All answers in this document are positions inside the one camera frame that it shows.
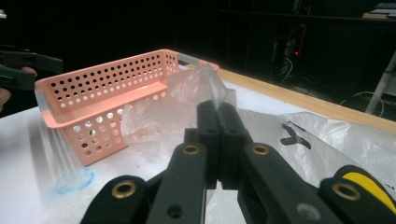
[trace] cable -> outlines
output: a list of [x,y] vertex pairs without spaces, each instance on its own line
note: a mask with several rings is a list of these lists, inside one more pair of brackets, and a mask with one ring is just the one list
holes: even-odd
[[285,81],[285,80],[286,80],[286,78],[288,78],[288,76],[289,76],[289,74],[290,74],[291,70],[293,69],[293,62],[292,62],[290,59],[288,59],[288,58],[285,58],[285,59],[286,59],[286,60],[288,60],[288,61],[289,61],[289,63],[290,63],[290,70],[289,70],[289,72],[286,74],[285,78],[283,78],[283,80],[282,80],[282,81]]
[[351,97],[345,99],[343,102],[341,102],[340,105],[342,105],[345,101],[347,101],[347,100],[349,100],[349,99],[351,99],[351,98],[353,98],[353,97],[355,97],[355,96],[362,95],[362,94],[364,94],[364,93],[372,94],[373,96],[375,96],[376,98],[378,98],[379,102],[381,102],[382,108],[381,108],[381,114],[379,114],[379,117],[381,118],[382,115],[384,114],[384,108],[385,108],[385,106],[384,106],[384,101],[381,99],[381,97],[377,96],[375,93],[373,93],[373,92],[371,92],[371,91],[361,91],[361,92],[355,93],[353,96],[351,96]]

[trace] white table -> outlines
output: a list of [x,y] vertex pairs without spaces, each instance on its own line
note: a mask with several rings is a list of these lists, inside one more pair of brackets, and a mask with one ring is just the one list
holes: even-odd
[[[239,108],[277,115],[306,111],[225,84],[236,90]],[[79,223],[92,199],[109,180],[120,175],[148,180],[167,165],[167,158],[148,161],[127,147],[83,167],[61,133],[47,128],[38,108],[2,118],[0,127],[0,223]],[[222,221],[229,220],[228,223],[243,222],[241,213],[227,213],[238,207],[236,192],[216,190],[214,198],[221,194],[229,195],[230,202],[210,202],[206,223],[219,223],[220,217]]]

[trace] plastic bag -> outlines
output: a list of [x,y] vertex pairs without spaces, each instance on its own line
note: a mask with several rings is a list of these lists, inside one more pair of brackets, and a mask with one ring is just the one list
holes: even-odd
[[223,102],[236,102],[235,92],[226,89],[209,65],[169,76],[167,87],[162,99],[126,105],[120,126],[124,142],[130,147],[146,144],[141,153],[156,162],[169,161],[175,147],[183,142],[184,130],[196,127],[198,104],[212,100],[218,107]]
[[309,112],[273,116],[239,110],[253,141],[275,148],[306,182],[350,179],[396,213],[396,134]]

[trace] basket handle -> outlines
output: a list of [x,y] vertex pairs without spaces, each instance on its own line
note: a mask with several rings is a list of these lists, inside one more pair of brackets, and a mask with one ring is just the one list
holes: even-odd
[[194,58],[194,57],[192,57],[190,55],[187,55],[187,54],[178,53],[177,57],[178,57],[178,59],[181,62],[186,63],[186,64],[192,64],[192,65],[195,65],[195,66],[203,65],[203,64],[209,64],[210,66],[213,67],[213,69],[215,71],[219,69],[219,66],[217,64],[209,63],[209,62],[207,62],[205,60],[197,59],[197,58]]

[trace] small black object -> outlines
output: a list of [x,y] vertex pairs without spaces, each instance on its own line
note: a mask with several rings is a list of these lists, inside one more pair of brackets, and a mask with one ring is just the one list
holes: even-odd
[[17,49],[12,46],[0,46],[0,87],[31,91],[35,88],[35,76],[21,70],[32,67],[37,70],[62,73],[64,61],[61,59],[37,54],[28,49]]

